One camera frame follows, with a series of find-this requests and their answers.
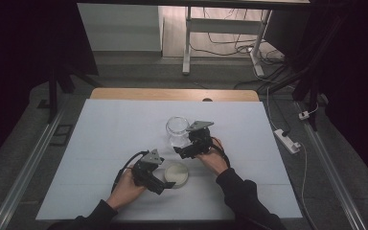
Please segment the person's left hand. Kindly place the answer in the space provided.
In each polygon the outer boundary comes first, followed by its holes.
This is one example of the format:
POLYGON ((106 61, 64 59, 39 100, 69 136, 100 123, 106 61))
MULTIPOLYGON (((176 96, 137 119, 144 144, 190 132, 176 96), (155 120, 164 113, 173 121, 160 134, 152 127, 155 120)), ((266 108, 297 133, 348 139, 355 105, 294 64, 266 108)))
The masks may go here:
POLYGON ((136 186, 131 169, 123 172, 119 183, 112 191, 106 203, 115 211, 136 200, 147 188, 136 186))

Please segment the black stand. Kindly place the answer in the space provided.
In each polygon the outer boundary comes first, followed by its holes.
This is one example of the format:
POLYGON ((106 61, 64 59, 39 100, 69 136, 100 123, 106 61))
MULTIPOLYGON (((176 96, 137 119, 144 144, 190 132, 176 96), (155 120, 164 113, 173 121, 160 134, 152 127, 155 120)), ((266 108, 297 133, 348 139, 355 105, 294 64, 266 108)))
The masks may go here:
POLYGON ((297 85, 291 93, 291 97, 296 102, 301 102, 306 98, 306 96, 309 96, 310 116, 308 118, 308 122, 314 131, 317 131, 315 113, 318 106, 317 98, 319 93, 319 69, 319 64, 312 61, 301 71, 292 74, 285 80, 276 82, 274 86, 268 87, 266 89, 266 94, 271 95, 297 81, 297 85))
POLYGON ((71 80, 71 76, 76 76, 80 80, 88 83, 89 85, 97 88, 103 87, 101 83, 89 77, 87 74, 78 70, 71 64, 56 64, 49 75, 49 103, 50 115, 48 123, 52 123, 58 114, 58 91, 59 85, 61 90, 66 94, 71 94, 75 90, 75 85, 71 80))

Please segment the white desk frame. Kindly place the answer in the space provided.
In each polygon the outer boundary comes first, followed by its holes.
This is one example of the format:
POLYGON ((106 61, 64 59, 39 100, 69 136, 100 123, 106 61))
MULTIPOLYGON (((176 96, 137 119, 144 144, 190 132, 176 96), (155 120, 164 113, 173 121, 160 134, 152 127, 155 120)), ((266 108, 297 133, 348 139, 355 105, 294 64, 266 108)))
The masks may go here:
POLYGON ((182 73, 190 74, 191 66, 191 34, 212 33, 229 35, 254 35, 256 40, 252 48, 248 49, 248 54, 252 61, 253 70, 257 77, 265 75, 261 62, 258 59, 260 45, 262 43, 265 29, 271 15, 271 10, 262 10, 262 18, 258 21, 237 20, 237 19, 215 19, 192 17, 192 8, 186 8, 185 14, 185 46, 183 54, 182 73))

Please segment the clear glass jar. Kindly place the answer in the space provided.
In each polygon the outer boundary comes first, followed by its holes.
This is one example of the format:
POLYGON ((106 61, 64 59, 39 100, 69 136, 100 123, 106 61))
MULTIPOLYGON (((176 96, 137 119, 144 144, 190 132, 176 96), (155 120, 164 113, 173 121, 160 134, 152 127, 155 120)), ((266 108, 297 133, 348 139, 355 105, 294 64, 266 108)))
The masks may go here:
POLYGON ((169 141, 173 147, 184 147, 188 144, 189 122, 181 116, 171 117, 166 123, 166 131, 169 134, 169 141))

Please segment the white cabinet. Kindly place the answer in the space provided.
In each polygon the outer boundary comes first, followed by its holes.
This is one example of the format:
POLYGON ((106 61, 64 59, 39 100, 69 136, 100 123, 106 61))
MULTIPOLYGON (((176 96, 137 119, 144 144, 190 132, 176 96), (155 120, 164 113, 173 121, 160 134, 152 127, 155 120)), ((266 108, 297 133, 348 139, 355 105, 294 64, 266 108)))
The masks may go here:
POLYGON ((162 51, 159 7, 78 3, 78 8, 93 51, 162 51))

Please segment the wooden table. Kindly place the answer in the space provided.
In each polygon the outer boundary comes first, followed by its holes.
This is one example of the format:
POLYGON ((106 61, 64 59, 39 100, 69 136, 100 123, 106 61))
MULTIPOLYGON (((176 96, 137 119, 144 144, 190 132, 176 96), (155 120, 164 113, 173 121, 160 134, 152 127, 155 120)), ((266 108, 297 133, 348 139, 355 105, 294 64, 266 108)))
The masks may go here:
POLYGON ((96 88, 90 95, 95 100, 258 102, 253 90, 161 89, 161 88, 96 88))

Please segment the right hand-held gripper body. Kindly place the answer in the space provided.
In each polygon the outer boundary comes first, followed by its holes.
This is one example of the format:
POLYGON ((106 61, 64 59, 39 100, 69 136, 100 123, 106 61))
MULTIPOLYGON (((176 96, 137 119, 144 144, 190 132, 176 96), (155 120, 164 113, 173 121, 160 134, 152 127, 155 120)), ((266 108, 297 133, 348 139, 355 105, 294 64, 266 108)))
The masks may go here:
POLYGON ((185 158, 195 158, 198 154, 209 151, 209 148, 213 145, 209 126, 213 124, 213 122, 194 121, 187 128, 191 144, 183 148, 185 158))

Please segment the beige round jar lid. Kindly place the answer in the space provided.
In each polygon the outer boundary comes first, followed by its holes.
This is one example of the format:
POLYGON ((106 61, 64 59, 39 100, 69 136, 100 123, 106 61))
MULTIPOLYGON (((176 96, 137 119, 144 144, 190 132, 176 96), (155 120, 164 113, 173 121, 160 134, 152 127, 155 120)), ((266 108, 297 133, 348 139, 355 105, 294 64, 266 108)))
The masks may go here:
POLYGON ((174 189, 184 186, 189 178, 189 170, 182 163, 173 163, 165 169, 164 177, 167 182, 173 184, 174 189))

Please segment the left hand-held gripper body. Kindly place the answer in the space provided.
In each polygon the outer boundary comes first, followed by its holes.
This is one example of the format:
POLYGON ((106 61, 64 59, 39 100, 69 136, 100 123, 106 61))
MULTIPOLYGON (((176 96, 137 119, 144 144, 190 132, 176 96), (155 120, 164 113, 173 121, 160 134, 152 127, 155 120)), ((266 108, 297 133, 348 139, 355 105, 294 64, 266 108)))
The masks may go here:
POLYGON ((133 166, 133 177, 136 186, 146 187, 149 191, 161 195, 165 183, 153 175, 153 172, 163 163, 158 150, 145 151, 143 156, 133 166))

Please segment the metal floor rail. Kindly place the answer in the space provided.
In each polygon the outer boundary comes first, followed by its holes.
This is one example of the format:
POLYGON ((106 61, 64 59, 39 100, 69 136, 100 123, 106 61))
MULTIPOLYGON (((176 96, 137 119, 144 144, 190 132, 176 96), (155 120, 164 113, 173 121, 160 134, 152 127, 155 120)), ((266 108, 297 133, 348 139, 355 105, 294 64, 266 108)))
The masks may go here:
POLYGON ((321 162, 323 170, 327 175, 330 184, 333 187, 333 191, 340 202, 341 208, 343 209, 352 230, 368 230, 363 217, 361 216, 350 192, 340 177, 320 135, 317 131, 313 130, 308 121, 303 121, 302 124, 310 138, 310 142, 317 154, 319 161, 321 162))
POLYGON ((19 205, 22 196, 25 194, 31 179, 35 174, 35 170, 41 161, 44 152, 49 146, 50 139, 53 137, 63 115, 64 108, 62 107, 53 120, 45 126, 43 133, 40 135, 20 173, 14 180, 9 192, 0 206, 0 230, 6 230, 8 227, 12 216, 19 205))

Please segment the white table mat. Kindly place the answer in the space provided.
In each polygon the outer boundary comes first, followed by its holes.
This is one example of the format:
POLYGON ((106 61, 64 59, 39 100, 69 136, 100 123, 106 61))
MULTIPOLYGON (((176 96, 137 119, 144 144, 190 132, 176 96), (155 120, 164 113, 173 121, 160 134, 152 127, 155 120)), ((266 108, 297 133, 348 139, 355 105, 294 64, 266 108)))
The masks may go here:
POLYGON ((282 219, 301 218, 281 154, 262 103, 87 100, 36 220, 87 216, 126 161, 142 150, 158 149, 165 158, 154 173, 174 162, 189 169, 187 182, 161 195, 146 191, 120 211, 119 221, 233 219, 215 176, 197 159, 182 160, 165 129, 173 116, 210 121, 231 166, 257 183, 258 198, 282 219))

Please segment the person's right hand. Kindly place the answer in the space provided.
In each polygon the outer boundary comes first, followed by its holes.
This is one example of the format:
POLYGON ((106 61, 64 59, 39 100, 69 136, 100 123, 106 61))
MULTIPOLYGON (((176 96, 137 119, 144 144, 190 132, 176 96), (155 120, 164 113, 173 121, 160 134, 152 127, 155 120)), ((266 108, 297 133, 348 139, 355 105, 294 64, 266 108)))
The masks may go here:
POLYGON ((216 176, 228 169, 223 156, 214 148, 211 148, 207 153, 197 155, 196 158, 216 176))

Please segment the white power strip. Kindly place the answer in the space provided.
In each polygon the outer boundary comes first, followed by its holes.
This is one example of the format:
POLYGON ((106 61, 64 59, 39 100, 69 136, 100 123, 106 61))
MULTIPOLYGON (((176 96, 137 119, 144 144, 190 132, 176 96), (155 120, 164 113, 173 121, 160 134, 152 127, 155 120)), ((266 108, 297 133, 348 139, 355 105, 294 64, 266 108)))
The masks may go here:
POLYGON ((283 144, 290 154, 295 154, 300 151, 301 145, 298 142, 293 142, 286 131, 277 129, 273 131, 276 138, 283 144))

